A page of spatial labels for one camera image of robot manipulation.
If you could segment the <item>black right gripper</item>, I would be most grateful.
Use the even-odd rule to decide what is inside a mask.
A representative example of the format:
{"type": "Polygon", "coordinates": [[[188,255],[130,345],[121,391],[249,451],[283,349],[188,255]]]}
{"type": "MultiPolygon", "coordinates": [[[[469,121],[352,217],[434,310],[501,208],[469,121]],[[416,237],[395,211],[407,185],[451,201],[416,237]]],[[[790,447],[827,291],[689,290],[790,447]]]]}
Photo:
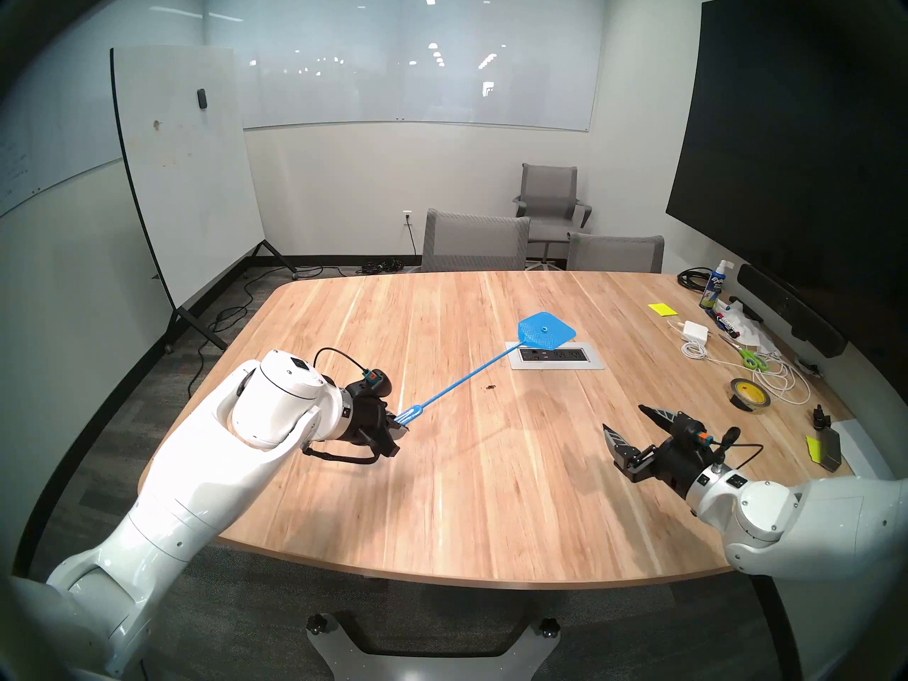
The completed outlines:
{"type": "Polygon", "coordinates": [[[721,439],[707,432],[705,425],[684,413],[647,407],[638,409],[658,428],[668,434],[659,446],[638,449],[625,438],[602,424],[603,436],[614,466],[630,482],[637,483],[656,478],[686,499],[694,485],[707,487],[731,472],[725,464],[725,454],[736,444],[741,435],[738,427],[731,427],[721,439]]]}

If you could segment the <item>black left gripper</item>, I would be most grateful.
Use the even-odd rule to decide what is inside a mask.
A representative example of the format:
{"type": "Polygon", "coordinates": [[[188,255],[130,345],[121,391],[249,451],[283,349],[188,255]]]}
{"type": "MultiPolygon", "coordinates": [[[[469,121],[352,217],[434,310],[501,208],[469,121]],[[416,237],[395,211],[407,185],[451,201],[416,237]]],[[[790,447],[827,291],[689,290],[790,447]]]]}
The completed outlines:
{"type": "Polygon", "coordinates": [[[388,412],[384,400],[392,391],[387,374],[382,370],[365,370],[362,379],[348,384],[345,391],[351,398],[350,420],[340,440],[375,448],[375,454],[385,458],[396,456],[402,425],[388,412]]]}

